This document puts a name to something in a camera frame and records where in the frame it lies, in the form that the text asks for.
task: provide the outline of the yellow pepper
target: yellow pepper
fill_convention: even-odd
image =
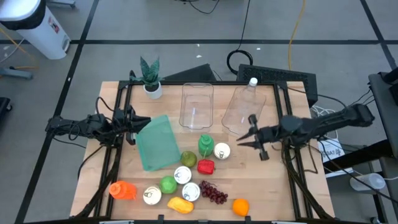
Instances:
[[[193,203],[180,197],[171,198],[167,203],[167,206],[182,214],[190,213],[193,210]]]

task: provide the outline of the gray floor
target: gray floor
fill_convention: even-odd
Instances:
[[[75,10],[67,7],[50,10],[68,35],[78,40],[92,3],[93,0],[76,0]],[[211,9],[214,3],[195,2],[203,10]],[[383,37],[397,40],[398,1],[367,0],[367,3]],[[247,0],[221,0],[213,14],[204,15],[189,4],[174,0],[100,0],[87,40],[239,39],[246,4]],[[301,1],[252,0],[244,38],[289,40],[300,7]],[[17,33],[9,33],[21,39]],[[377,40],[377,37],[360,1],[307,0],[296,39]],[[0,129],[2,223],[12,223],[16,217],[44,141],[45,125],[53,115],[77,45],[71,45],[66,58],[56,61],[47,60],[30,45],[23,47],[39,61],[34,79],[0,79],[0,96],[11,98],[14,104],[13,112]],[[209,63],[223,80],[234,80],[236,77],[229,72],[225,61],[236,47],[236,44],[84,45],[62,116],[82,119],[92,113],[101,82],[125,80],[131,69],[139,74],[140,56],[149,61],[159,56],[160,74],[164,77]],[[0,59],[13,48],[0,45]],[[288,69],[287,44],[244,44],[241,48],[252,54],[255,65]],[[398,45],[388,45],[388,48],[392,56],[398,58]],[[231,59],[231,64],[239,63],[248,62],[240,56]],[[32,65],[32,62],[17,51],[2,64],[11,65]],[[370,73],[391,70],[379,44],[293,45],[292,67],[296,71],[316,73],[318,92],[345,103],[357,100],[368,90]],[[322,98],[317,105],[341,109],[335,102]],[[342,129],[339,131],[341,142],[363,145],[386,138],[376,106],[370,104],[370,108],[376,115],[374,124],[366,129]],[[86,143],[85,139],[76,141]],[[83,149],[53,141],[26,222],[68,217],[82,159]],[[329,184],[337,217],[367,222],[376,215],[371,197],[339,187],[347,186],[346,177],[330,179]]]

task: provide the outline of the wooden table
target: wooden table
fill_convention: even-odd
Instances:
[[[303,90],[301,82],[291,82],[288,85],[289,87]],[[99,93],[111,108],[115,103],[117,87],[118,82],[103,82]],[[131,104],[139,116],[154,117],[167,114],[180,151],[189,150],[198,155],[197,141],[200,133],[186,133],[178,123],[182,86],[166,85],[162,86],[162,88],[163,96],[158,100],[150,100],[146,97],[141,86],[134,86],[132,88]],[[179,185],[174,194],[163,194],[162,200],[157,205],[150,206],[145,204],[142,194],[146,187],[159,184],[160,179],[166,175],[173,175],[174,170],[181,164],[174,164],[154,172],[144,171],[137,147],[130,146],[127,142],[124,142],[118,178],[136,185],[137,200],[115,200],[112,219],[155,220],[159,214],[163,214],[166,220],[243,220],[243,217],[234,215],[231,207],[234,198],[245,198],[250,203],[249,215],[252,220],[295,220],[288,175],[281,161],[280,151],[272,149],[270,144],[265,144],[264,147],[268,151],[270,159],[260,161],[258,150],[237,146],[236,137],[222,131],[221,119],[225,114],[235,88],[236,86],[214,86],[213,125],[210,130],[210,135],[215,140],[215,143],[225,142],[230,146],[230,157],[227,160],[220,161],[214,155],[211,155],[210,158],[216,162],[216,170],[213,175],[201,175],[197,172],[196,167],[192,169],[192,181],[199,183],[201,180],[208,180],[216,184],[218,189],[228,193],[228,201],[223,205],[217,205],[216,203],[211,203],[208,198],[199,198],[194,202],[195,209],[192,213],[180,214],[167,208],[167,202],[170,197],[181,196],[182,186]],[[278,117],[272,87],[258,86],[257,91],[267,96],[267,101],[258,119],[258,126],[276,125]],[[280,95],[285,112],[282,90]],[[289,90],[289,95],[294,115],[309,117],[310,111],[305,94]],[[107,110],[102,103],[99,104],[99,111],[108,117],[112,117],[112,112]],[[316,141],[312,141],[311,145],[318,147]],[[90,155],[98,146],[98,141],[89,140],[85,157]],[[280,148],[279,143],[274,144],[274,147]],[[104,154],[105,150],[100,151],[88,160],[82,168],[71,215],[80,212],[98,188]],[[312,154],[319,174],[305,173],[308,189],[326,212],[333,216],[333,207],[321,156],[314,151]],[[304,169],[314,169],[308,148],[302,149],[302,160]],[[301,216],[305,217],[302,194],[299,189],[297,192]],[[105,214],[107,199],[108,193],[105,193],[101,208],[102,215]]]

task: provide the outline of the red pepper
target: red pepper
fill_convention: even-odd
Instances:
[[[214,162],[208,159],[202,159],[198,162],[198,172],[201,174],[213,174]]]

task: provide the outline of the orange bottle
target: orange bottle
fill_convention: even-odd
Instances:
[[[133,184],[119,180],[109,187],[109,193],[115,199],[136,199],[137,189]]]

